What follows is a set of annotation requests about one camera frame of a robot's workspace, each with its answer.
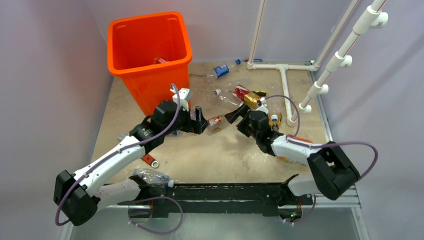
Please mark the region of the red cap small bottle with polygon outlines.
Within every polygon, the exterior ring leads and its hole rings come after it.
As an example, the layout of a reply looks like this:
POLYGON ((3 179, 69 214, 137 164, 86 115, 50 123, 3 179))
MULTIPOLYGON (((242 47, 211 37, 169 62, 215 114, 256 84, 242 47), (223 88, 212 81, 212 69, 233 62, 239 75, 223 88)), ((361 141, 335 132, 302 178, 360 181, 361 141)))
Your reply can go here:
POLYGON ((211 117, 207 120, 209 128, 217 128, 222 125, 223 117, 220 115, 211 117))

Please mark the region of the red white label bottle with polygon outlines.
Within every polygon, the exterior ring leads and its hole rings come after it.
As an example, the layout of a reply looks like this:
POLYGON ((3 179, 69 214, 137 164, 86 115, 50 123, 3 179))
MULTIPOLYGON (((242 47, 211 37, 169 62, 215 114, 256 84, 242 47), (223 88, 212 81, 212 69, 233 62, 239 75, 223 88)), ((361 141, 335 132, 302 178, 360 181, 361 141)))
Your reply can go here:
POLYGON ((153 64, 154 65, 158 65, 158 64, 165 64, 168 63, 168 61, 162 57, 157 57, 154 59, 153 64))

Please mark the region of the orange drink bottle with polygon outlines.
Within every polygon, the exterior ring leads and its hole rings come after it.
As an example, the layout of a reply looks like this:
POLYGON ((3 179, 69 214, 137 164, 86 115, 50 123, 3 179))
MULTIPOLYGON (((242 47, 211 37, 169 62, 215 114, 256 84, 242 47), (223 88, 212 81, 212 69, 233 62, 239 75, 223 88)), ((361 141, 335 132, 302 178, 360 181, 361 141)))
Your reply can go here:
POLYGON ((303 137, 289 137, 282 142, 277 157, 291 163, 307 165, 307 158, 313 152, 313 142, 303 137))

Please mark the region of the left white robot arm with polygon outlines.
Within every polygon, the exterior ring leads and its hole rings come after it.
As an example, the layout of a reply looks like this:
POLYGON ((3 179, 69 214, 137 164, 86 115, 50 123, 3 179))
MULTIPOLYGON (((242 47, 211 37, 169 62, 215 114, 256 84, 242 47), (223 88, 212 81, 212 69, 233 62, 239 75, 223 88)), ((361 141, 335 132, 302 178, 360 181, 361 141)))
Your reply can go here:
POLYGON ((165 136, 175 131, 202 134, 208 122, 201 107, 186 109, 172 100, 162 101, 152 115, 146 116, 123 140, 86 167, 73 173, 63 170, 55 179, 53 201, 57 205, 55 224, 71 222, 80 226, 100 210, 120 202, 138 205, 149 199, 147 188, 137 180, 108 185, 115 174, 160 146, 165 136))

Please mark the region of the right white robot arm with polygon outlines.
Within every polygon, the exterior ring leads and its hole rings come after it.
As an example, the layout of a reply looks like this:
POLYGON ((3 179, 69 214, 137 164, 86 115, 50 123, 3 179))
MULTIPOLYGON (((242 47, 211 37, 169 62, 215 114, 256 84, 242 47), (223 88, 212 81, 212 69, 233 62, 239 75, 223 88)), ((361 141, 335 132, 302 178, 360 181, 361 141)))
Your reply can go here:
POLYGON ((251 109, 242 104, 224 117, 230 124, 241 118, 237 130, 253 138, 263 153, 309 167, 311 176, 297 175, 287 180, 287 186, 280 191, 284 202, 292 204, 305 194, 322 194, 335 201, 360 180, 359 171, 341 147, 334 142, 319 145, 280 133, 270 126, 268 112, 267 105, 251 109))

